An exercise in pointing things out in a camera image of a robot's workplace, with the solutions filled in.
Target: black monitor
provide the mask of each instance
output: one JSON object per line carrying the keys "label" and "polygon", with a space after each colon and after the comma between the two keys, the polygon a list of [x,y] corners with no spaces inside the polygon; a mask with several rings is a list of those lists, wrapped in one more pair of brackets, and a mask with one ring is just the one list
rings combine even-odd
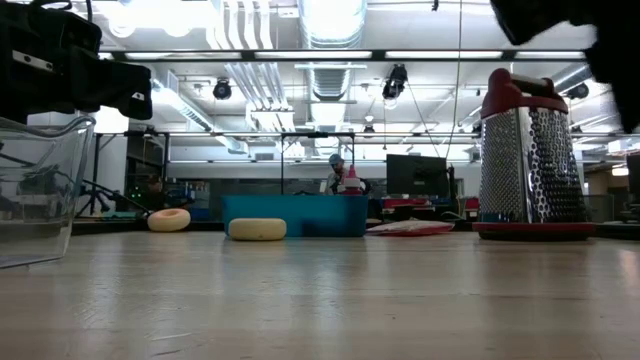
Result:
{"label": "black monitor", "polygon": [[627,156],[629,168],[629,192],[636,202],[640,201],[640,155]]}
{"label": "black monitor", "polygon": [[449,196],[445,158],[387,155],[387,194]]}

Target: black camera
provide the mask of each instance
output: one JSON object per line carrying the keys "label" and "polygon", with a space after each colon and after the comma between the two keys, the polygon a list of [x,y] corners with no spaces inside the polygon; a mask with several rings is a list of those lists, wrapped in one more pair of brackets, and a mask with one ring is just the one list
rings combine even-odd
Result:
{"label": "black camera", "polygon": [[213,96],[218,100],[228,100],[231,97],[231,86],[229,86],[229,79],[218,79],[218,83],[213,88]]}
{"label": "black camera", "polygon": [[397,99],[404,91],[404,83],[408,80],[407,69],[404,64],[393,65],[393,70],[382,89],[382,97],[385,100]]}
{"label": "black camera", "polygon": [[573,99],[584,99],[589,96],[589,87],[584,83],[578,84],[567,91],[567,97]]}
{"label": "black camera", "polygon": [[55,2],[0,2],[0,116],[26,123],[30,114],[109,106],[150,119],[149,69],[100,60],[100,28],[73,13],[42,8]]}

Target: blue storage bin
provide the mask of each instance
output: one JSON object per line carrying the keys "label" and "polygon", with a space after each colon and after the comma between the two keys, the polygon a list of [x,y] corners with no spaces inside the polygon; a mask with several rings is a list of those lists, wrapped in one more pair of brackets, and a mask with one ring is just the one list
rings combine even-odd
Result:
{"label": "blue storage bin", "polygon": [[361,237],[367,225],[366,196],[223,196],[224,228],[238,218],[278,218],[287,237]]}
{"label": "blue storage bin", "polygon": [[189,208],[191,221],[207,221],[209,220],[209,209],[207,208]]}

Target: wooden table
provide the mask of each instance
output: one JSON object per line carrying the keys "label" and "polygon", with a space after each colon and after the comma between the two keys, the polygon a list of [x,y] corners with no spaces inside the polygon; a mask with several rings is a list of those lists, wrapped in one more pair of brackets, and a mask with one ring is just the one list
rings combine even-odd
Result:
{"label": "wooden table", "polygon": [[640,243],[71,239],[0,271],[0,359],[638,359]]}

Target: yellow foam donut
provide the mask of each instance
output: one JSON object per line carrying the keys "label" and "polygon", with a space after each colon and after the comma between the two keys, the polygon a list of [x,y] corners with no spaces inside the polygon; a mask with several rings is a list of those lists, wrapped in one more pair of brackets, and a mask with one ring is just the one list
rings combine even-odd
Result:
{"label": "yellow foam donut", "polygon": [[147,219],[149,229],[158,232],[180,231],[186,228],[190,222],[191,214],[184,209],[156,211]]}
{"label": "yellow foam donut", "polygon": [[233,219],[229,223],[233,240],[282,240],[286,234],[287,223],[282,219]]}

